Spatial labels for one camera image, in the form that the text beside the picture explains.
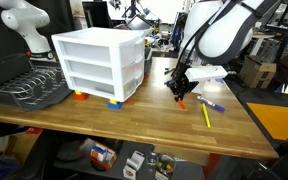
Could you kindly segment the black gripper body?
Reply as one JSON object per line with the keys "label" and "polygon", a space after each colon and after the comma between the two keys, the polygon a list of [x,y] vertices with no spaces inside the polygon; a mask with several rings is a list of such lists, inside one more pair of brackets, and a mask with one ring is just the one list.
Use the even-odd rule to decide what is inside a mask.
{"label": "black gripper body", "polygon": [[178,89],[179,94],[181,94],[185,89],[190,93],[198,84],[198,81],[190,82],[183,72],[175,69],[171,74],[171,81],[167,83],[167,86],[171,89],[173,94],[175,94],[176,89]]}

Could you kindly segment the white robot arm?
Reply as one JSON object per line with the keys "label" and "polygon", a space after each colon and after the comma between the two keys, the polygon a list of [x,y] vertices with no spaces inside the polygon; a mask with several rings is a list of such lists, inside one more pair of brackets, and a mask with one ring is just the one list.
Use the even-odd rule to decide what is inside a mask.
{"label": "white robot arm", "polygon": [[175,70],[166,84],[176,102],[191,92],[198,81],[189,80],[186,72],[192,67],[191,56],[212,65],[233,60],[252,38],[252,28],[266,15],[277,0],[201,0],[194,4],[186,19],[185,30]]}

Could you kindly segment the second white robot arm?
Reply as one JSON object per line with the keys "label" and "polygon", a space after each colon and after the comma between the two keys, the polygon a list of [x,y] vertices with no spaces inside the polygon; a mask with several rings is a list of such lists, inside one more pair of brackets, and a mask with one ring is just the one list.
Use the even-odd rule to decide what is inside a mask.
{"label": "second white robot arm", "polygon": [[24,38],[32,60],[55,61],[47,38],[37,31],[50,23],[50,18],[44,10],[26,0],[0,0],[0,7],[3,8],[3,23]]}

